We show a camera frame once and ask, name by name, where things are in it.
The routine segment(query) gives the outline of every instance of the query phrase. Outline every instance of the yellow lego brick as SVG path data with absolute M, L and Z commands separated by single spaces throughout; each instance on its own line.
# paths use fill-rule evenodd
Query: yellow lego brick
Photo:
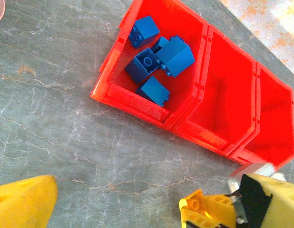
M 0 186 L 0 228 L 46 228 L 57 195 L 50 175 Z
M 230 228 L 236 226 L 236 213 L 230 198 L 223 195 L 204 196 L 197 190 L 179 202 L 182 228 L 191 222 L 199 228 L 216 228 L 223 224 Z
M 258 174 L 248 174 L 258 181 L 272 200 L 261 228 L 294 228 L 294 184 Z

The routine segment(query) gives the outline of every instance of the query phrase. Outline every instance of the gray marble countertop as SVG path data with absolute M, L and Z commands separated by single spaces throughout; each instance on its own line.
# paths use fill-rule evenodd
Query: gray marble countertop
M 219 0 L 185 0 L 294 89 Z M 180 227 L 178 201 L 239 167 L 90 99 L 130 0 L 9 0 L 0 22 L 0 185 L 56 176 L 49 228 Z M 294 160 L 281 170 L 294 183 Z

